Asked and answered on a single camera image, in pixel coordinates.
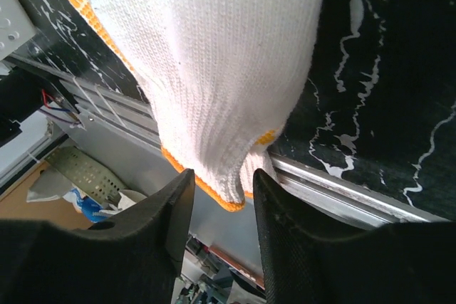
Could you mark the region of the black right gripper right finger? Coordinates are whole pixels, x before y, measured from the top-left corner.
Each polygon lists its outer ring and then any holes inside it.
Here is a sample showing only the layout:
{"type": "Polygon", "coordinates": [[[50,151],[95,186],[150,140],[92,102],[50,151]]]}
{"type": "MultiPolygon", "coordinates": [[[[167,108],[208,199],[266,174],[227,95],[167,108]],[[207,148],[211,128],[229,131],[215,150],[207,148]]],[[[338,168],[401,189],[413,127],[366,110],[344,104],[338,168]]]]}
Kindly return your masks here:
{"type": "Polygon", "coordinates": [[[453,303],[455,223],[363,230],[253,176],[268,303],[453,303]]]}

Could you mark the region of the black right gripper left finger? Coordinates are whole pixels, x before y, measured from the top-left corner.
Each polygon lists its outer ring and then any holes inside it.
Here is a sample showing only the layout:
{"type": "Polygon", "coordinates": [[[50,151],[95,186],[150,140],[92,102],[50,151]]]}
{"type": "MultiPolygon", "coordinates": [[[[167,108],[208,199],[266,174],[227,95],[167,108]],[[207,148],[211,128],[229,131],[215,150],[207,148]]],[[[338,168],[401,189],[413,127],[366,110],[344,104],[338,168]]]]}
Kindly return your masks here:
{"type": "Polygon", "coordinates": [[[155,194],[88,229],[1,222],[3,303],[169,303],[195,197],[186,169],[155,194]]]}

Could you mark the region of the orange dotted white glove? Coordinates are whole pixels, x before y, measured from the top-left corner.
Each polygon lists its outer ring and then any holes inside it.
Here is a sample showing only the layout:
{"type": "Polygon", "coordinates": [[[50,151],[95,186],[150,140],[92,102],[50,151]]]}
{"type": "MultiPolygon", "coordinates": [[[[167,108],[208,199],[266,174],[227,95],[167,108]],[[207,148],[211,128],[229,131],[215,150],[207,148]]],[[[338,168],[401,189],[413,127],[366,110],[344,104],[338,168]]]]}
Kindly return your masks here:
{"type": "Polygon", "coordinates": [[[281,134],[311,67],[322,0],[68,0],[133,74],[162,153],[223,209],[247,155],[281,134]]]}

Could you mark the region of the white storage basket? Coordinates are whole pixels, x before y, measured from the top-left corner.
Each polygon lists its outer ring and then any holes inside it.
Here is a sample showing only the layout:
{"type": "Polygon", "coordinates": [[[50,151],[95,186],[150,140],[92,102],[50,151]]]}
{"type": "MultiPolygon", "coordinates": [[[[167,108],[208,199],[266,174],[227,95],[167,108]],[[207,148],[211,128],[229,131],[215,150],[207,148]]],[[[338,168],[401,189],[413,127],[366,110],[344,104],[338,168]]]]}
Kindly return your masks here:
{"type": "Polygon", "coordinates": [[[0,0],[1,60],[36,35],[36,27],[19,0],[0,0]]]}

